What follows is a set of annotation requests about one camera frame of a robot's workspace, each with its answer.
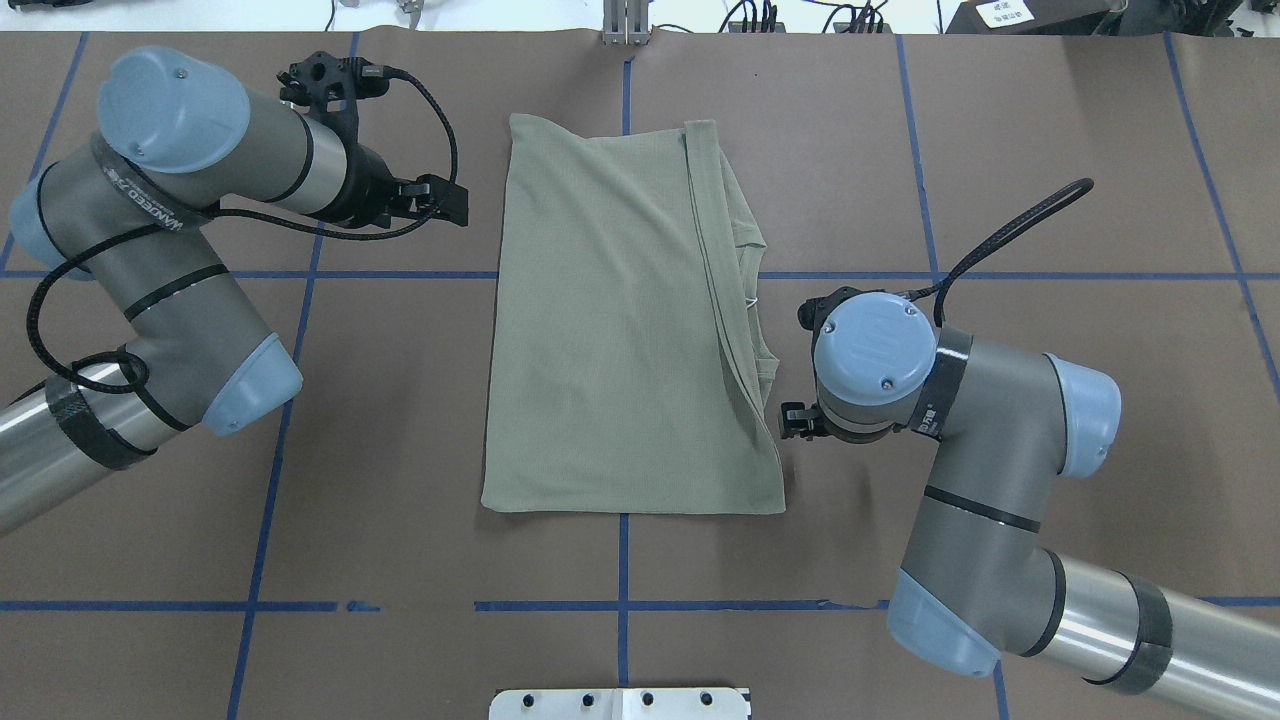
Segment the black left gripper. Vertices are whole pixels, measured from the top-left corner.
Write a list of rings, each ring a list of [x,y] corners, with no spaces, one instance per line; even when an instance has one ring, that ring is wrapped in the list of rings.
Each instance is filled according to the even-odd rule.
[[[394,67],[361,56],[314,53],[278,74],[279,97],[293,105],[308,137],[298,178],[278,205],[347,229],[390,228],[396,219],[470,224],[470,192],[440,176],[396,178],[381,156],[358,140],[358,101],[381,97]]]

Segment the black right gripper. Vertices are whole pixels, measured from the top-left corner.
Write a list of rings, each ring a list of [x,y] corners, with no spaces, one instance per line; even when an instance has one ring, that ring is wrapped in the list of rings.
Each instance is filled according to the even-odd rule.
[[[837,288],[826,296],[805,300],[796,310],[799,325],[810,336],[810,370],[815,389],[819,388],[819,383],[814,356],[820,328],[840,304],[856,297],[860,292],[856,288]],[[813,404],[782,402],[780,405],[781,439],[801,438],[813,441],[819,437],[835,437],[846,443],[858,442],[855,433],[832,421],[817,401]]]

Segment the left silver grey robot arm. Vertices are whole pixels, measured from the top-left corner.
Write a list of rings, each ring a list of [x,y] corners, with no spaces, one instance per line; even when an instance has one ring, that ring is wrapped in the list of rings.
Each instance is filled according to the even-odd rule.
[[[358,138],[358,102],[408,70],[317,51],[270,97],[173,47],[123,54],[102,83],[84,146],[15,197],[12,234],[47,266],[26,338],[47,378],[3,410],[3,533],[202,425],[229,436],[289,402],[303,377],[204,236],[242,218],[343,241],[383,241],[428,222],[468,223],[468,193],[447,176],[393,176]],[[59,361],[41,333],[56,282],[100,284],[134,331],[122,346]]]

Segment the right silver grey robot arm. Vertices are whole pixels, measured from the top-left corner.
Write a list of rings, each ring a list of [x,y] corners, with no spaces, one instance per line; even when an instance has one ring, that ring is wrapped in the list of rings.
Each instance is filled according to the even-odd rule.
[[[782,405],[783,438],[937,443],[887,607],[905,650],[963,676],[1042,659],[1115,694],[1277,716],[1276,626],[1041,543],[1055,483],[1092,475],[1116,438],[1110,375],[977,338],[914,293],[842,287],[797,322],[815,400]]]

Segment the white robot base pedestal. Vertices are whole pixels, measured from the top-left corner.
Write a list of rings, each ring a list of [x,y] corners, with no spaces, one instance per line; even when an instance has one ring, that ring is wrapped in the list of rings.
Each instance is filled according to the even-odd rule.
[[[751,719],[750,691],[731,687],[508,689],[489,719]]]

